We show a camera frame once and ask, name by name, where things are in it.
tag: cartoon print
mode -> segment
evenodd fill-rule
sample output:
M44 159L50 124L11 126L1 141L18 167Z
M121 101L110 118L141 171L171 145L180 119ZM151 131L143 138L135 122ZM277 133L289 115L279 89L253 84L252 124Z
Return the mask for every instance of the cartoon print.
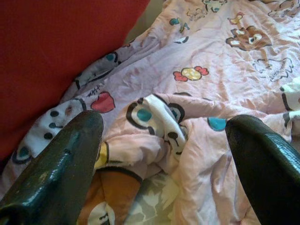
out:
M281 86L280 90L286 110L300 110L300 78L294 78L293 82Z
M273 18L284 18L289 16L294 18L299 12L300 0L286 0L277 6L274 10L268 13L268 16Z
M183 68L181 72L173 72L174 79L176 81L186 82L188 80L197 81L200 80L202 76L208 75L209 72L207 68L194 67L194 68Z
M101 202L90 212L87 224L110 225L114 222L115 214L112 207L106 202Z
M15 164L25 164L32 159L30 150L28 147L21 144L22 147L18 148L18 150L14 151L12 155L12 161Z
M184 95L184 96L192 96L191 94L187 93L187 92L175 92L173 93L174 95Z
M287 128L287 123L290 121L290 113L289 112L286 112L286 113L284 113L283 115L283 119L284 119L284 121L285 121L285 128Z
M101 64L103 68L111 68L111 69L100 69L99 66L93 66L93 69L89 69L87 71L83 71L80 73L74 80L78 89L82 86L87 85L90 82L103 79L113 70L114 67L118 66L121 62L118 60L118 54L116 52L112 52L107 54L105 57L101 59Z
M269 37L262 30L259 30L254 26L249 26L247 29L233 29L231 32L233 37L226 39L226 43L231 47L238 47L244 51L251 51L272 45Z
M253 68L260 73L261 78L269 78L270 81L275 82L283 77L288 78L289 74L293 72L294 65L290 58L283 60L257 60L252 64Z
M159 96L156 97L166 104L162 98ZM176 103L166 104L166 106L171 110L177 123L180 123L185 115L183 108ZM164 137L165 135L161 121L143 104L143 98L140 98L137 102L133 102L128 107L126 118L136 128L149 130L149 134L151 135L158 137Z
M189 30L188 24L186 22L184 23L181 18L173 18L169 21L169 23L171 26L180 24L180 29L179 29L180 33L182 33L185 28Z
M248 0L248 1L261 1L264 4L269 4L269 3L272 3L272 2L276 2L277 0Z
M225 130L227 120L217 117L208 117L207 123L214 131L223 131Z
M128 122L138 129L148 130L169 143L176 159L185 145L187 130L180 127L185 112L176 104L167 104L160 96L150 95L129 105L126 112Z
M197 21L200 18L204 18L205 15L207 15L207 9L206 8L197 8L195 11L188 9L187 16L189 17L190 21Z
M227 20L229 21L229 23L231 25L237 25L240 23L240 20L243 18L245 14L243 14L242 12L239 12L236 14L235 18L231 19L231 18L227 18Z
M227 3L227 0L202 0L202 2L205 4L205 8L208 11L209 9L216 13L220 10L222 5Z
M187 37L183 37L183 38L180 38L179 40L175 41L174 43L177 43L177 44L184 44L188 41L188 36Z
M90 107L100 113L108 113L116 106L112 96L107 91L104 91L99 94L98 99L94 101Z

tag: red pillow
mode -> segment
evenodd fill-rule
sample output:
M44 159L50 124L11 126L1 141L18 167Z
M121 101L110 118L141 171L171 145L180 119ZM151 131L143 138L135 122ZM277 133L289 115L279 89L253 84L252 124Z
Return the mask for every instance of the red pillow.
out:
M117 49L149 0L4 0L0 160L73 78Z

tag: red heart print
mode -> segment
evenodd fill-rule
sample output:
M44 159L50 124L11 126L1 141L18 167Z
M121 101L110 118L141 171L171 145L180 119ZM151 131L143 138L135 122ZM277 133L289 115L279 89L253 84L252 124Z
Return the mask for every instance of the red heart print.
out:
M94 101L90 107L100 113L108 113L116 106L114 105L114 99L105 91L100 93L98 99Z

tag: blanket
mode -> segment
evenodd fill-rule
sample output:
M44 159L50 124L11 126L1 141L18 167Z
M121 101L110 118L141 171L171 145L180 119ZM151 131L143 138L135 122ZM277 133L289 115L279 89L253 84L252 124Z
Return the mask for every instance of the blanket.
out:
M250 114L287 141L292 126L300 134L299 8L299 0L167 0L145 33L79 74L36 121L1 176L1 196L73 117L96 110L105 126L95 168L133 177L131 200L137 181L164 170L179 186L174 224L258 223L224 128ZM110 202L100 198L104 215L93 206L85 217L122 222Z

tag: teal dot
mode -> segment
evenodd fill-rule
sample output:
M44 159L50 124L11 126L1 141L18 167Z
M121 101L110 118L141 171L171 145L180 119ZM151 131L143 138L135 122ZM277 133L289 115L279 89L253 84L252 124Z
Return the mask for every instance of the teal dot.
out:
M175 118L177 118L177 113L174 110L172 110L172 113L175 116Z
M29 150L24 146L20 149L19 156L21 158L28 156Z
M145 109L140 109L139 111L137 111L136 115L141 121L144 121L144 122L149 121L152 117L152 114Z
M108 55L106 56L106 59L107 59L108 61L112 61L113 58L114 58L114 54L108 54Z
M179 24L179 21L178 21L178 19L173 18L170 20L170 24L173 26L173 25Z
M211 129L215 131L222 131L226 127L226 119L221 119L217 117L209 117L207 118L208 125Z

